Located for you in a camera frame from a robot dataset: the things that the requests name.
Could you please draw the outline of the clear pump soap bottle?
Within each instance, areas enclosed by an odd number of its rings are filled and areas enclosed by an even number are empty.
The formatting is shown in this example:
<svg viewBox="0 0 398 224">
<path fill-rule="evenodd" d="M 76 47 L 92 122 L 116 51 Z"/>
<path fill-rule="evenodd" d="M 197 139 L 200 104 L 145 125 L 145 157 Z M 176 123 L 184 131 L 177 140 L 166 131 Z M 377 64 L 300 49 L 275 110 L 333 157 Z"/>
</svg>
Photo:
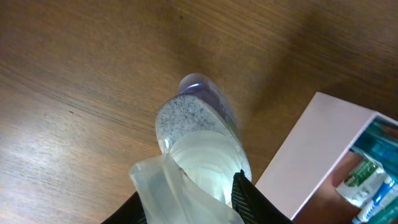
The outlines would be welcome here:
<svg viewBox="0 0 398 224">
<path fill-rule="evenodd" d="M 161 155 L 135 163 L 130 177 L 147 223 L 239 224 L 233 177 L 251 175 L 233 111 L 206 76 L 182 79 L 155 119 Z"/>
</svg>

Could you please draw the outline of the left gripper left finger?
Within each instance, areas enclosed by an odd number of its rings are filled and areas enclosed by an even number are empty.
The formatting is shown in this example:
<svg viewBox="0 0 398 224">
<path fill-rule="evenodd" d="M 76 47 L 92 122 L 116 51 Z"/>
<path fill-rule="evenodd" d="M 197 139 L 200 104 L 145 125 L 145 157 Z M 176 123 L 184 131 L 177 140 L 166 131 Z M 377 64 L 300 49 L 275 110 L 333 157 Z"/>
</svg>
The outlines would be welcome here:
<svg viewBox="0 0 398 224">
<path fill-rule="evenodd" d="M 147 224 L 139 194 L 135 192 L 101 224 Z"/>
</svg>

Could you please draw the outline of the green white soap packet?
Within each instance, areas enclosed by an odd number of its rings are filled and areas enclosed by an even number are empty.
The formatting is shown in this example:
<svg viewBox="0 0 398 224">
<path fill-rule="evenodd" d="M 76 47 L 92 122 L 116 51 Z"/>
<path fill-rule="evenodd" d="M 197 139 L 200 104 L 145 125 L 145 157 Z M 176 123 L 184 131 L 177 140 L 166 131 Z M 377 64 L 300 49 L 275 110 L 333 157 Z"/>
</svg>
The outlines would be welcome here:
<svg viewBox="0 0 398 224">
<path fill-rule="evenodd" d="M 382 167 L 364 159 L 335 190 L 350 204 L 363 208 L 377 192 L 386 176 Z"/>
</svg>

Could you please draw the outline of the blue mouthwash bottle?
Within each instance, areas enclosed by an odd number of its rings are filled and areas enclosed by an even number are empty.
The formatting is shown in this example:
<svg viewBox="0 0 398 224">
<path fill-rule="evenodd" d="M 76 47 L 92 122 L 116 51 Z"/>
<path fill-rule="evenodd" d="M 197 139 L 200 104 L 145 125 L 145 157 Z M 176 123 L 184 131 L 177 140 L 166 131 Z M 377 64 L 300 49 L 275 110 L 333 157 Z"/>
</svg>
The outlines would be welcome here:
<svg viewBox="0 0 398 224">
<path fill-rule="evenodd" d="M 397 182 L 397 125 L 376 118 L 360 135 L 350 151 L 381 166 Z"/>
</svg>

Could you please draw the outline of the blue white toothbrush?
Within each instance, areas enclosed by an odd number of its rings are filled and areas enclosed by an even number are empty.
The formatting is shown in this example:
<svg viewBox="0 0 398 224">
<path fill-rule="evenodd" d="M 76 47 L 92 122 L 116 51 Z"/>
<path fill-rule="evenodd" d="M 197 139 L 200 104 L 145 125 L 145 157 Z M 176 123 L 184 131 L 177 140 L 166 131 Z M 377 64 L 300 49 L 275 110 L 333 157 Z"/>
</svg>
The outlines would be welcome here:
<svg viewBox="0 0 398 224">
<path fill-rule="evenodd" d="M 373 198 L 363 207 L 363 209 L 352 219 L 351 224 L 367 223 L 373 216 L 375 209 L 379 206 L 382 199 L 390 192 L 395 185 L 395 181 L 388 175 Z"/>
</svg>

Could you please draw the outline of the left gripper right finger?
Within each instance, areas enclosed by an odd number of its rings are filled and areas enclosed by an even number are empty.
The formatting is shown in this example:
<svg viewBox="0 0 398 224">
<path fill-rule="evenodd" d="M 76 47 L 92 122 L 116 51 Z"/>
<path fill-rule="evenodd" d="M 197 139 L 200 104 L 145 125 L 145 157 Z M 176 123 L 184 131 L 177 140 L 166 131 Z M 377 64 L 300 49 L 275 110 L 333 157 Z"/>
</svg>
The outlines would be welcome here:
<svg viewBox="0 0 398 224">
<path fill-rule="evenodd" d="M 243 170 L 233 176 L 231 203 L 245 224 L 293 224 L 246 178 Z"/>
</svg>

